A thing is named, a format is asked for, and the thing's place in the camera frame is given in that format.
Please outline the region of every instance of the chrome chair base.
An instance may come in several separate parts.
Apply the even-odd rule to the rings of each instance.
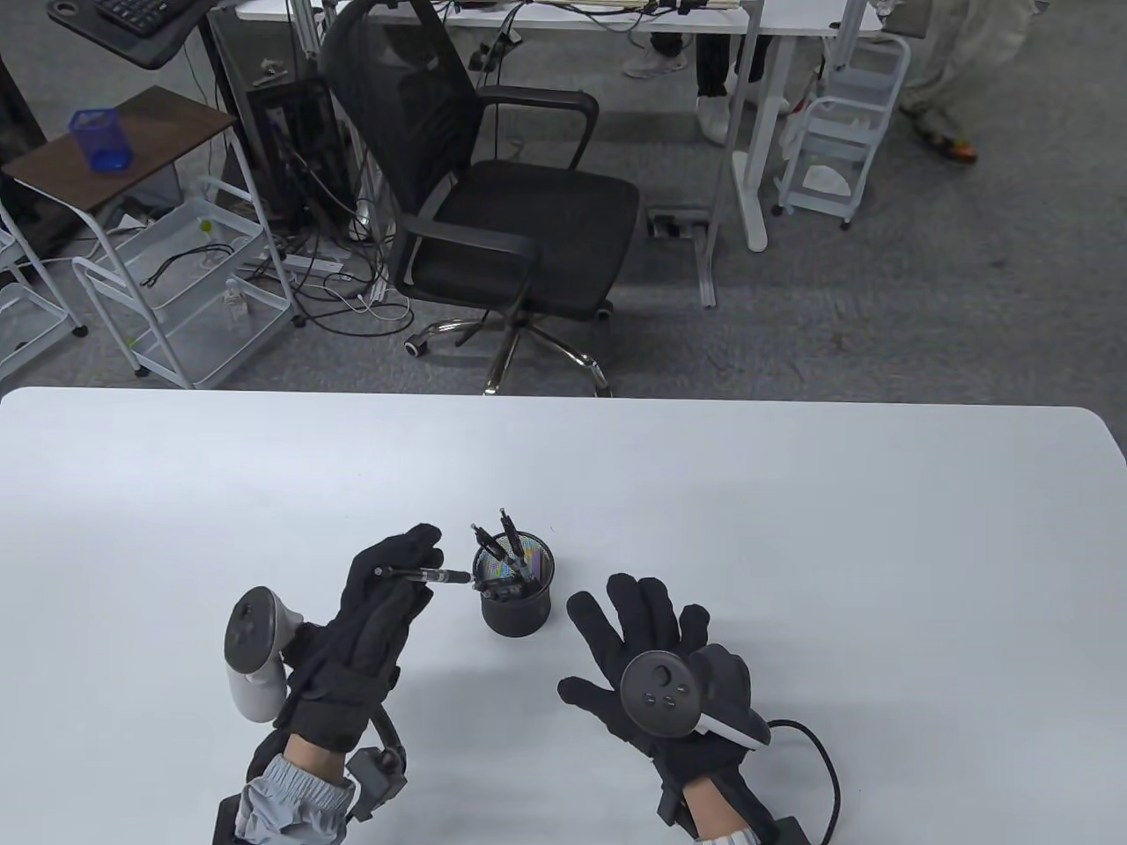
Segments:
[[[598,366],[598,362],[587,355],[587,353],[579,352],[568,344],[565,344],[559,338],[549,335],[535,324],[536,319],[538,318],[529,318],[526,321],[521,321],[516,324],[507,323],[502,317],[490,319],[481,317],[478,319],[440,320],[438,322],[433,322],[421,331],[417,331],[407,338],[407,340],[403,341],[403,348],[407,349],[408,355],[417,358],[426,354],[427,341],[431,338],[442,337],[445,335],[456,335],[458,339],[454,341],[454,346],[461,346],[479,331],[504,330],[505,337],[502,339],[500,348],[497,350],[497,354],[494,355],[494,359],[489,364],[489,373],[486,376],[486,385],[481,391],[485,395],[492,397],[497,395],[497,392],[500,390],[502,382],[505,381],[508,367],[513,363],[513,355],[516,352],[516,345],[521,341],[522,336],[527,335],[545,349],[550,349],[551,352],[562,355],[571,364],[585,370],[591,376],[591,380],[595,383],[596,397],[611,398],[613,395],[611,392],[611,385],[607,383],[606,376],[603,375],[603,371]]]

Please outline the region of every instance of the chair seat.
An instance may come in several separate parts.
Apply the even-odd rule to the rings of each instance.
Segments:
[[[591,320],[619,274],[638,220],[638,189],[579,170],[512,161],[473,164],[443,202],[443,223],[526,235],[541,260],[526,300],[533,313]],[[424,240],[411,265],[419,299],[504,306],[520,286],[512,256]]]

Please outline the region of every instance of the chair armrest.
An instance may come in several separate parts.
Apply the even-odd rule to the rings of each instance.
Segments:
[[[585,91],[557,91],[550,88],[522,88],[520,86],[486,86],[478,90],[478,96],[487,106],[531,106],[534,108],[559,108],[567,112],[579,112],[587,118],[587,125],[579,140],[579,149],[575,151],[568,170],[575,170],[579,159],[587,149],[595,123],[598,121],[598,100]]]
[[[529,284],[532,281],[532,270],[540,264],[540,244],[531,238],[511,232],[492,232],[488,229],[463,226],[456,223],[442,223],[436,220],[421,220],[414,214],[400,215],[397,225],[407,234],[416,238],[445,241],[489,252],[504,252],[522,259],[525,264],[524,276],[521,278],[521,287],[513,299],[514,313],[524,304],[524,297],[529,293]],[[396,241],[398,246],[400,239],[396,238]],[[406,261],[402,264],[402,273],[406,273]]]

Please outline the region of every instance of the pen holder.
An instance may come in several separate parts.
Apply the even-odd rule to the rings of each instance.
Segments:
[[[133,149],[125,139],[116,108],[76,112],[68,128],[94,172],[116,174],[133,163]]]
[[[548,621],[552,612],[552,596],[550,593],[552,578],[556,577],[556,559],[551,550],[544,545],[540,537],[518,531],[521,542],[524,545],[524,559],[533,566],[533,576],[539,581],[536,592],[531,596],[517,598],[512,602],[503,602],[481,595],[481,616],[490,629],[502,637],[527,637],[539,631]],[[498,534],[494,537],[505,551],[509,551],[508,537]],[[533,563],[535,552],[540,552],[539,567]],[[502,576],[509,575],[508,566],[498,562],[483,549],[478,550],[473,559],[473,575],[476,578],[483,578],[491,572]]]

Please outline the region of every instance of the black mesh pen cup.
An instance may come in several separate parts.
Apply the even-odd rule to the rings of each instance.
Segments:
[[[552,578],[556,577],[556,559],[540,537],[524,531],[518,531],[517,534],[524,545],[524,559],[532,567],[532,575],[538,585],[535,593],[524,598],[491,598],[485,593],[481,594],[481,616],[486,624],[502,637],[527,637],[535,633],[548,621],[548,615],[552,612],[550,589]],[[508,539],[504,534],[497,534],[494,540],[506,552],[509,551]],[[476,578],[496,580],[508,573],[507,566],[497,561],[483,549],[478,550],[478,554],[473,559]]]

